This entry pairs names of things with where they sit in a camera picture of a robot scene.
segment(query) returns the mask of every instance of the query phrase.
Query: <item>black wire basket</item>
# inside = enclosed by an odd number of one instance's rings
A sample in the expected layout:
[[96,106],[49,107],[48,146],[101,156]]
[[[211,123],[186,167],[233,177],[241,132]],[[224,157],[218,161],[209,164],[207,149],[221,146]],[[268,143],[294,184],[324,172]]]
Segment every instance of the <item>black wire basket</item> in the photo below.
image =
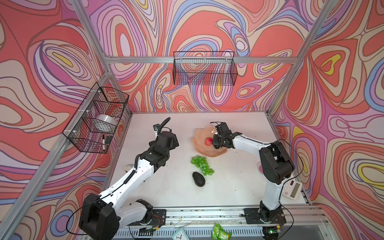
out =
[[79,121],[63,134],[80,152],[107,153],[128,99],[116,88],[99,86]]
[[173,83],[234,86],[237,78],[234,55],[233,51],[175,51]]

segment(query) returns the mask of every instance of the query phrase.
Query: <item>avocado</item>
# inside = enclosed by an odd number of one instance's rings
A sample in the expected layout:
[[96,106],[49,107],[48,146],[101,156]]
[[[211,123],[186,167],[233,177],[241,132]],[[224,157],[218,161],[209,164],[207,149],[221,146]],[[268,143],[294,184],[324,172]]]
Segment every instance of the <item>avocado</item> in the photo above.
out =
[[197,186],[202,187],[205,185],[205,178],[200,173],[194,172],[192,174],[192,177],[193,177],[193,180],[195,181],[195,184]]

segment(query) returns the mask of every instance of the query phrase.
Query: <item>grapes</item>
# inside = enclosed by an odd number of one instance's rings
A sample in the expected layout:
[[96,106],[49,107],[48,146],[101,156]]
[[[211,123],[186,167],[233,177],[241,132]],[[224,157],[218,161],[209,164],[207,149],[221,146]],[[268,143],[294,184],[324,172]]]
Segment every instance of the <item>grapes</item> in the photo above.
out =
[[201,172],[206,175],[212,175],[215,171],[209,167],[207,158],[202,156],[196,156],[191,159],[191,163],[197,168],[200,168]]

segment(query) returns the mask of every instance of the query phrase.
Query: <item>pink object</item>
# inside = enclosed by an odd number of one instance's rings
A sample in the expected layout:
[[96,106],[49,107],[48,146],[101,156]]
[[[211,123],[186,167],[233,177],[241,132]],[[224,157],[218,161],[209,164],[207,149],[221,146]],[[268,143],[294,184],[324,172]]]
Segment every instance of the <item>pink object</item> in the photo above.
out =
[[207,139],[205,140],[205,144],[206,144],[207,146],[211,146],[211,145],[212,145],[212,142],[213,142],[213,139],[210,138],[210,137],[207,137]]
[[207,157],[217,157],[223,153],[226,153],[227,148],[221,147],[216,149],[212,146],[207,146],[205,140],[210,137],[213,139],[214,134],[217,133],[216,129],[212,125],[208,125],[204,129],[197,129],[195,136],[192,138],[192,144],[195,147],[196,151],[201,155]]

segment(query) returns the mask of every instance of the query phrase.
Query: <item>black motor housing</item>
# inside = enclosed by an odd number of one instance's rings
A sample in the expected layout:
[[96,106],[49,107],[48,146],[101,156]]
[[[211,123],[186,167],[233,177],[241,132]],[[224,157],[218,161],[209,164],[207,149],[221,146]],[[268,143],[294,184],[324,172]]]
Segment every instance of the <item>black motor housing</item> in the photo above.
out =
[[292,159],[280,141],[259,150],[264,176],[273,183],[281,184],[295,170]]
[[84,199],[79,228],[94,240],[111,240],[119,230],[119,219],[112,203],[96,201],[98,199],[100,196],[94,194],[89,194]]

